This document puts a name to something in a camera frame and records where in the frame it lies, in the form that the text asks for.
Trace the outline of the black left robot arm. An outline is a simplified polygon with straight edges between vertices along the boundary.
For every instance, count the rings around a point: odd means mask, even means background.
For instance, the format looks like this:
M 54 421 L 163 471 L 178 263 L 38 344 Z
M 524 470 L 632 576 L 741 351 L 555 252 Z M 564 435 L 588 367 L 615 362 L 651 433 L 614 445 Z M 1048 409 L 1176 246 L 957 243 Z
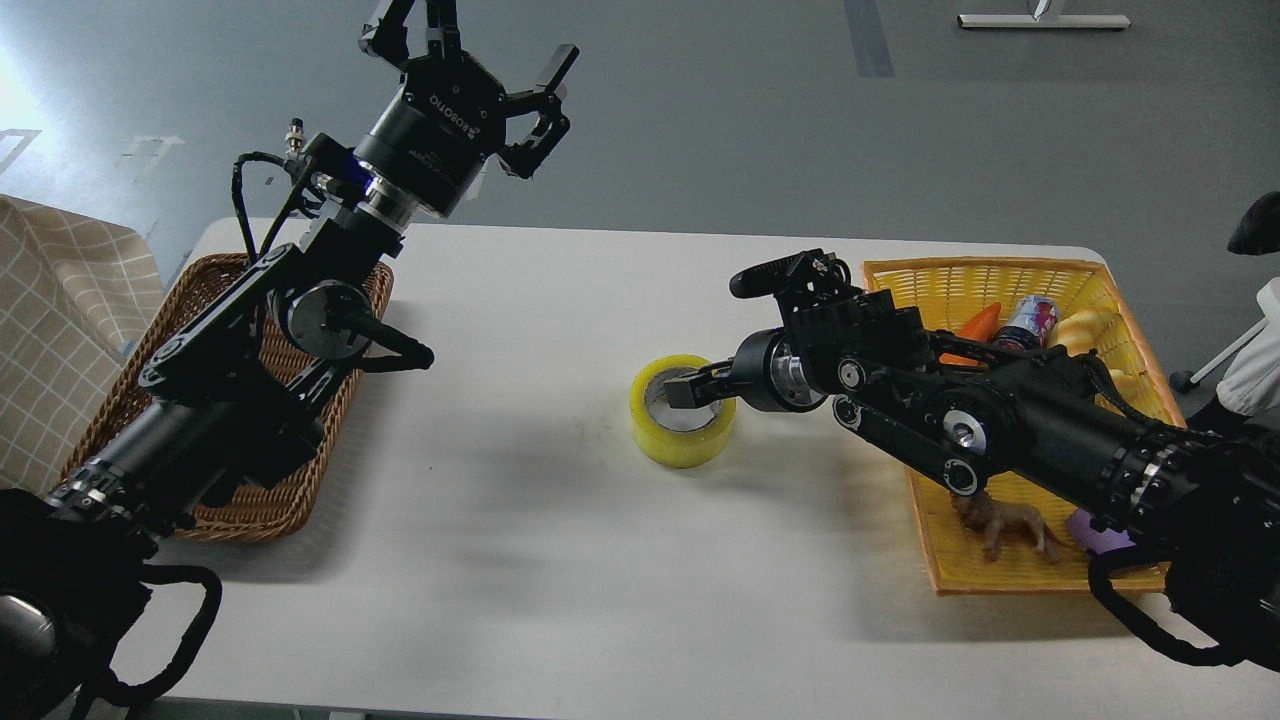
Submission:
M 433 351 L 385 324 L 364 292 L 417 211 L 447 218 L 484 164 L 531 177 L 570 131 L 558 46 L 535 87 L 508 91 L 462 49 L 453 1 L 383 1 L 358 45 L 399 72 L 362 141 L 326 135 L 266 155 L 292 188 L 262 243 L 243 209 L 244 272 L 141 368 L 150 405 L 46 495 L 3 492 L 3 716 L 65 697 L 131 707 L 189 670 L 221 602 L 207 568 L 154 565 L 201 503 L 270 489 L 320 455 L 324 407 L 356 372 L 425 370 Z

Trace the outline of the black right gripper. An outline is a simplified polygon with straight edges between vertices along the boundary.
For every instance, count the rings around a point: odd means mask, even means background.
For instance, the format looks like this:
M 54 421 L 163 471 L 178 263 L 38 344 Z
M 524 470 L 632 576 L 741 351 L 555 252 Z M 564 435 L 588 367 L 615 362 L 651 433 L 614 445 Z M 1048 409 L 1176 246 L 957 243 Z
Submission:
M 664 392 L 672 409 L 740 397 L 762 413 L 810 413 L 828 398 L 809 384 L 782 328 L 750 334 L 730 363 L 712 363 L 664 380 Z

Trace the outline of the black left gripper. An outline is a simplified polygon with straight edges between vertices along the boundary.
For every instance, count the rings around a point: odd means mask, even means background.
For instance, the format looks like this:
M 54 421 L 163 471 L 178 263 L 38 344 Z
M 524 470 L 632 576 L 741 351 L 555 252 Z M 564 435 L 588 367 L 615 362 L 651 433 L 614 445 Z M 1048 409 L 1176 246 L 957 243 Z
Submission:
M 439 218 L 458 206 L 484 161 L 529 179 L 570 131 L 562 83 L 579 59 L 575 44 L 553 53 L 535 87 L 515 94 L 475 60 L 411 60 L 407 20 L 413 0 L 378 1 L 360 33 L 360 51 L 401 70 L 396 96 L 355 147 L 380 178 Z M 518 142 L 506 122 L 534 114 Z

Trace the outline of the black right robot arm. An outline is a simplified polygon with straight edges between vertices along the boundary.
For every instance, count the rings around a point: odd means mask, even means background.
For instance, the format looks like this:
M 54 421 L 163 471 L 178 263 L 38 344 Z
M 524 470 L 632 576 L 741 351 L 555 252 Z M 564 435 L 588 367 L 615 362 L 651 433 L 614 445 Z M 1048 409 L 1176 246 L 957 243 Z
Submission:
M 740 272 L 781 324 L 728 360 L 663 375 L 664 401 L 742 398 L 765 413 L 829 400 L 837 423 L 961 497 L 1012 471 L 1084 509 L 1126 548 L 1091 560 L 1091 593 L 1137 638 L 1192 666 L 1277 669 L 1277 433 L 1217 436 L 1133 407 L 1096 350 L 1009 348 L 931 329 L 941 300 L 973 304 L 1043 281 L 1018 258 L 868 261 L 813 249 Z

